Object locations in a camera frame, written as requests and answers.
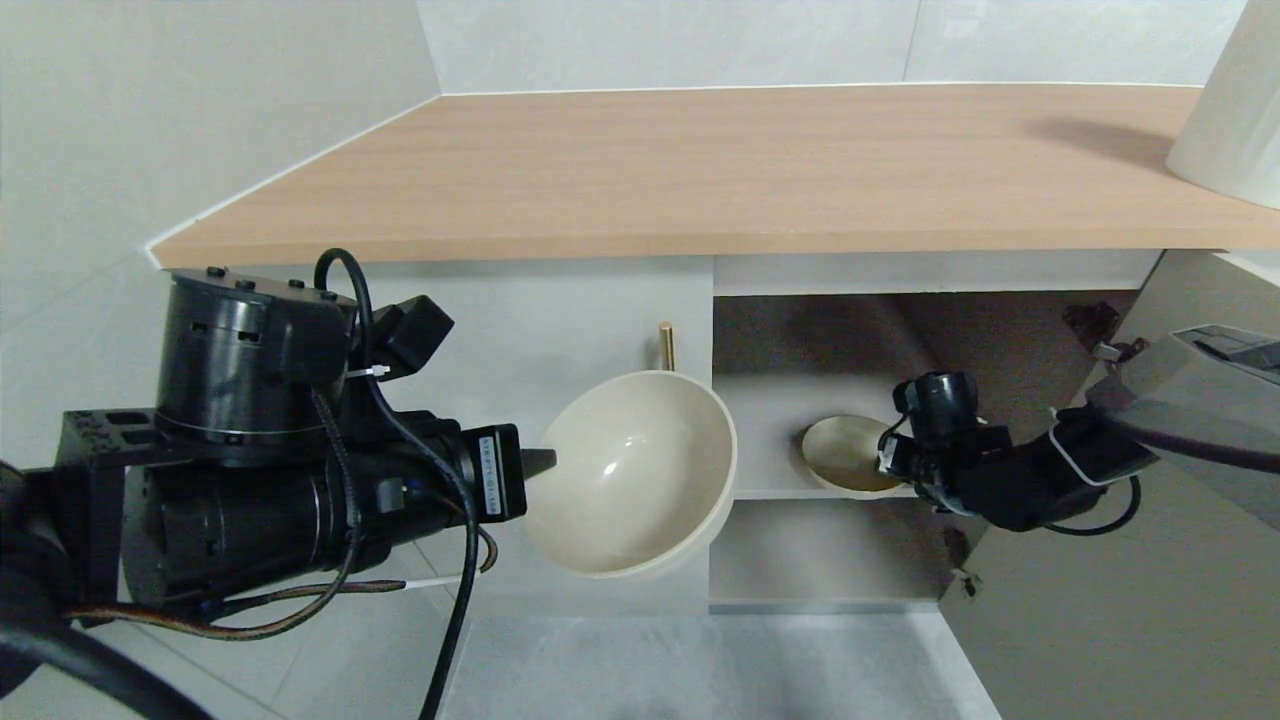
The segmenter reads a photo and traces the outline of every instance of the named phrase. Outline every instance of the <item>gray floor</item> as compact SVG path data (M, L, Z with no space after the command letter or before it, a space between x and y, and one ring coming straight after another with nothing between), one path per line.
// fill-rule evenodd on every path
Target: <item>gray floor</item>
M479 619L445 717L998 720L936 612Z

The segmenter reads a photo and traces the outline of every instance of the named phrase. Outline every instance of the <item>white object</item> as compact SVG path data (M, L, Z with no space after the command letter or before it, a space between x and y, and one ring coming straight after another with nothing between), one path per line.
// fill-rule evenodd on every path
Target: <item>white object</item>
M434 588L439 585L452 585L453 583L461 583L462 575L442 575L439 578L426 578L422 580L404 580L404 587L401 589L412 591L417 588Z
M826 418L805 430L800 457L818 484L841 497L895 497L901 495L902 483L876 471L877 445L887 429L887 424L861 415Z
M1280 3L1245 5L1167 165L1215 192L1280 208Z
M557 461L529 480L529 536L577 575L663 574L710 544L733 502L733 420L710 388L676 373L596 386L540 447Z

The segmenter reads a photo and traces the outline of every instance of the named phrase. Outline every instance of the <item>small bowl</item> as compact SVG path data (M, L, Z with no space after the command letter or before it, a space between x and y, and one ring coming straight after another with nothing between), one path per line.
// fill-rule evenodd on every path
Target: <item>small bowl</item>
M893 497L902 483L876 471L878 443L888 425L861 415L836 415L809 425L800 457L826 488L855 500Z
M710 388L677 373L596 386L539 447L557 459L526 486L530 539L576 575L664 574L708 547L733 505L733 420Z

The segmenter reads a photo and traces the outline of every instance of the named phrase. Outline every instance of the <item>cabinet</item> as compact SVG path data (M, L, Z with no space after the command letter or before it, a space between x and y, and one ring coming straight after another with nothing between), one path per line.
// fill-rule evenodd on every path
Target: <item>cabinet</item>
M1198 259L1244 278L1220 278L1196 295L1202 304L1229 306L1235 296L1222 295L1222 287L1256 281L1211 254L1171 258ZM909 498L837 498L796 466L791 442L809 423L835 413L895 420L892 386L932 368L972 372L983 414L1009 424L1015 439L1043 432L1047 409L1068 405L1093 368L1062 323L1062 309L1105 300L1125 311L1137 297L1133 313L1149 315L1143 309L1151 301L1143 299L1151 290L1139 296L1137 288L1155 258L1028 252L996 265L969 254L859 259L831 258L826 275L812 265L813 272L800 272L803 265L792 263L810 263L803 256L370 265L375 302L426 292L457 320L419 375L387 386L397 407L426 407L465 425L513 421L532 446L581 392L655 366L657 327L669 320L680 370L712 383L737 424L736 502L709 552L653 580L582 580L543 561L521 521L494 525L502 556L477 582L474 611L932 609L951 579L946 528L983 538L975 561L991 552L992 542L1007 544L1011 556L1053 542L1039 533L1036 539L983 536L980 523L933 515ZM1155 277L1169 273L1171 261ZM261 272L288 277L302 270ZM1176 293L1179 282L1156 284ZM1233 316L1220 316L1219 305L1206 305L1206 319ZM1092 555L1088 541L1076 542ZM457 530L425 538L419 547L439 574L461 566ZM998 591L987 583L987 593ZM451 602L445 591L438 600L442 609ZM1039 602L1048 606L1047 597Z
M310 277L306 268L253 272ZM369 264L366 274L375 305L426 293L456 322L420 373L383 386L401 410L428 409L463 427L515 423L522 445L535 447L559 411L586 389L657 368L658 324L664 320L676 328L680 370L710 383L709 258ZM332 277L334 290L349 292L340 273ZM524 520L488 529L500 555L476 582L472 612L707 612L705 552L653 582L596 582L544 561ZM462 568L461 528L417 544L438 574ZM440 591L436 600L447 614L452 598Z

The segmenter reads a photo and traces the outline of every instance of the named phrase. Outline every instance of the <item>white tile wall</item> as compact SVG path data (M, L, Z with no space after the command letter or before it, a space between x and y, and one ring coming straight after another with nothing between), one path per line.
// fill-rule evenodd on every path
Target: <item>white tile wall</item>
M904 77L1203 85L1243 6L1244 0L419 0L448 95Z
M1244 0L923 0L906 79L1204 85Z
M51 464L64 410L154 405L168 300L169 275L132 252L0 334L0 457Z
M420 0L445 94L896 82L916 0Z
M438 94L407 0L0 3L0 331Z
M0 456L18 466L54 459L64 410L154 402L168 278L140 247L439 94L410 0L0 1ZM371 573L431 574L415 547L404 556ZM340 638L353 665L411 669L404 687L425 692L443 628L429 597L346 598L328 625L250 644L102 632L220 720L264 720L276 696L283 717L323 717L297 698L344 707L347 689L294 662L311 632ZM311 642L316 657L337 652ZM365 691L399 692L361 680L352 697L376 700ZM413 716L402 705L392 716ZM132 717L49 670L0 716Z

